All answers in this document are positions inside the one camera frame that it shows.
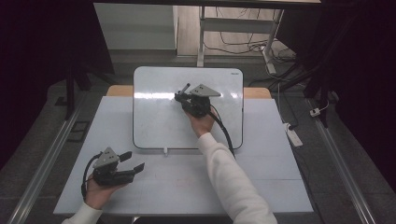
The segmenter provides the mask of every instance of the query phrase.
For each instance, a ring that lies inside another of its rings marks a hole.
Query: floor
[[[222,42],[219,38],[210,37],[206,44],[221,47]],[[241,38],[248,40],[248,35],[242,34]],[[228,41],[241,41],[241,39],[227,39]],[[184,55],[195,55],[197,49],[183,49]],[[275,79],[268,77],[262,64],[262,57],[255,57],[255,52],[247,57],[230,57],[229,55],[211,56],[205,59],[205,67],[236,67],[244,73],[244,86],[248,86],[253,80],[266,78],[264,81],[253,83],[257,87],[269,87]],[[116,71],[115,75],[108,75],[120,84],[133,84],[133,72],[138,66],[195,66],[196,57],[180,57],[175,55],[130,55],[112,54],[112,62]],[[276,63],[276,70],[282,74],[291,66],[291,63]],[[82,106],[81,113],[77,121],[90,123],[94,117],[97,106],[109,87],[102,79],[90,75],[92,89],[87,94],[87,100]],[[304,146],[294,148],[295,158],[300,165],[301,172],[305,177],[307,191],[311,196],[311,201],[315,207],[315,213],[309,214],[276,214],[278,223],[362,223],[355,206],[350,200],[348,192],[344,187],[336,167],[329,156],[323,139],[318,133],[316,122],[309,116],[310,106],[304,98],[302,90],[306,83],[301,83],[285,94],[277,93],[276,85],[272,88],[273,98],[280,106],[283,119],[290,123],[297,123],[295,129],[302,139]],[[19,199],[21,198],[26,186],[34,175],[36,168],[41,162],[46,150],[50,147],[56,133],[64,123],[65,107],[55,105],[59,97],[65,97],[65,82],[59,82],[51,86],[48,91],[48,101],[41,114],[35,121],[30,132],[21,142],[18,150],[0,171],[0,223],[6,223]],[[346,163],[359,184],[361,192],[367,203],[371,207],[377,223],[391,224],[396,221],[396,195],[378,172],[371,159],[364,149],[353,137],[347,127],[338,118],[334,111],[334,104],[328,108],[329,130],[340,148]],[[65,142],[61,154],[58,156],[43,189],[40,191],[29,216],[25,223],[61,223],[64,217],[52,214],[53,208],[63,190],[64,184],[78,156],[83,144],[84,135],[71,133]],[[130,217],[106,217],[105,223],[131,223]],[[153,223],[154,220],[141,219],[139,223]],[[160,223],[178,223],[180,219],[160,218]],[[229,223],[227,218],[217,219],[190,219],[184,222],[207,222]]]

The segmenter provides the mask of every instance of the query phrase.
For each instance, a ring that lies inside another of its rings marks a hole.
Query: white long sleeve shirt
[[[259,195],[226,146],[218,143],[211,133],[205,133],[198,139],[198,148],[204,154],[210,182],[233,223],[277,223],[268,203]],[[63,224],[95,224],[101,215],[101,210],[84,203]]]

